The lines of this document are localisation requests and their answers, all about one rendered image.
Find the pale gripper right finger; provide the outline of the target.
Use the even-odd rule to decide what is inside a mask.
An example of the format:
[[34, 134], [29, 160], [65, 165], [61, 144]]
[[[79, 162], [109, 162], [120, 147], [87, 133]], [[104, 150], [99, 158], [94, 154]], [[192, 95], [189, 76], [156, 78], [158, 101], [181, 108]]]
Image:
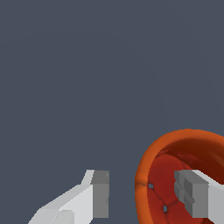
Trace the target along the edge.
[[174, 192], [193, 218], [224, 224], [224, 185], [199, 170], [174, 172]]

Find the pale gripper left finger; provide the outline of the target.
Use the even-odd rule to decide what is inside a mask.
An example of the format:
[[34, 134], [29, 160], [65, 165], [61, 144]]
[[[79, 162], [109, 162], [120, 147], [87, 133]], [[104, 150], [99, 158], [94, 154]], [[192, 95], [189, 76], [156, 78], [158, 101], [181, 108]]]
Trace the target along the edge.
[[109, 171], [86, 170], [79, 185], [42, 206], [28, 224], [90, 224], [109, 217]]

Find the orange red bowl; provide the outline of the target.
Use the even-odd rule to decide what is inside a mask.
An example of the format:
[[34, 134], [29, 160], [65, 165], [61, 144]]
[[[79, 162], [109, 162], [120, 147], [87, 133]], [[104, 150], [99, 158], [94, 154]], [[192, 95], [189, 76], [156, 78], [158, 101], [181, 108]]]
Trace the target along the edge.
[[174, 172], [199, 170], [224, 185], [224, 136], [201, 129], [180, 129], [154, 141], [135, 176], [139, 224], [214, 224], [193, 218], [174, 192]]

